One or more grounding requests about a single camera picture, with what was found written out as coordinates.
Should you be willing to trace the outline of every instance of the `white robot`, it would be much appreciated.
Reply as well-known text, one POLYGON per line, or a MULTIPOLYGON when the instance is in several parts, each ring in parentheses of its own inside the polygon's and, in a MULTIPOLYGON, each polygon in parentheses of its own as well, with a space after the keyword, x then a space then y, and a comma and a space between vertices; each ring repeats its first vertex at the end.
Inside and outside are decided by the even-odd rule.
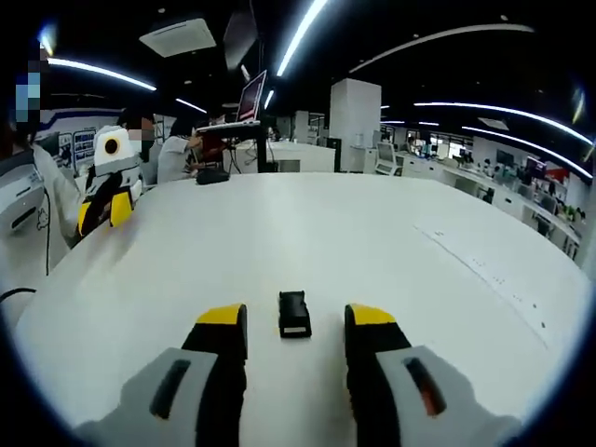
POLYGON ((89 170, 86 196, 78 218, 82 237, 93 231, 107 212, 111 226, 125 222, 142 191, 138 153, 125 129, 119 126, 101 129, 95 136, 94 146, 94 167, 89 170))

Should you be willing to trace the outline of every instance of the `white cabinet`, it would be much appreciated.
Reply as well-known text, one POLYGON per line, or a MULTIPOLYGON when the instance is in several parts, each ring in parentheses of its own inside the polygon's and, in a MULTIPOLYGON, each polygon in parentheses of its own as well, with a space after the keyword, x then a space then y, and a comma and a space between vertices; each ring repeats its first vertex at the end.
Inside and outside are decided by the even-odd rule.
POLYGON ((518 220, 522 219, 523 203, 513 191, 509 191, 506 188, 495 188, 493 206, 518 220))
POLYGON ((376 149, 366 149, 364 154, 364 173, 374 174, 374 167, 376 166, 376 149))
POLYGON ((434 161, 423 160, 413 156, 403 158, 403 176, 417 179, 432 179, 443 182, 443 167, 434 161))

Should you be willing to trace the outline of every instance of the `black small object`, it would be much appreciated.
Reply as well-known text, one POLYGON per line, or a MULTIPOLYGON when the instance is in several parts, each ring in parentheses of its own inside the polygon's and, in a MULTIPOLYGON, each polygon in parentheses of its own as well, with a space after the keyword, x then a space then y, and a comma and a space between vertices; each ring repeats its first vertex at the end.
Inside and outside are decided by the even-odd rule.
POLYGON ((279 335, 281 338, 307 338, 312 335, 305 291, 279 293, 279 335))
POLYGON ((196 175, 196 182, 198 184, 221 183, 228 180, 230 180, 230 174, 223 170, 203 169, 196 175))
POLYGON ((278 172, 279 164, 277 161, 267 161, 265 163, 265 172, 278 172))

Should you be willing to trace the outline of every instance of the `white pillar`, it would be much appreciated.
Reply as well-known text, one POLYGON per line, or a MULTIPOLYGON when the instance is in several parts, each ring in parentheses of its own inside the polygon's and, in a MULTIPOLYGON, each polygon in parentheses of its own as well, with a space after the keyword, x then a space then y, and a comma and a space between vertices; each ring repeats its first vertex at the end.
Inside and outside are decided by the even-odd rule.
POLYGON ((308 112, 299 110, 294 118, 294 139, 296 142, 308 143, 308 112))
POLYGON ((380 123, 381 86, 355 79, 332 86, 329 136, 342 140, 341 170, 364 170, 364 148, 373 147, 380 123))

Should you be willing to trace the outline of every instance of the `monitor screen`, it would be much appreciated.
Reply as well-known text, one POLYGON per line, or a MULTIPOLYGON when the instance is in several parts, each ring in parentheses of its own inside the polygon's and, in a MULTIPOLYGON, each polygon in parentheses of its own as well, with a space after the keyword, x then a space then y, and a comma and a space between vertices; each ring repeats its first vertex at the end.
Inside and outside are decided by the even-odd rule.
POLYGON ((388 142, 379 142, 376 144, 379 152, 379 160, 393 163, 393 144, 388 142))
POLYGON ((536 179, 544 179, 547 173, 547 164, 530 156, 526 159, 525 168, 536 179))
POLYGON ((499 149, 496 150, 496 162, 501 163, 505 166, 513 166, 514 160, 513 155, 509 152, 501 151, 499 149))
POLYGON ((266 76, 267 71, 264 71, 244 87, 242 97, 240 98, 240 105, 238 106, 236 121, 256 119, 266 76))

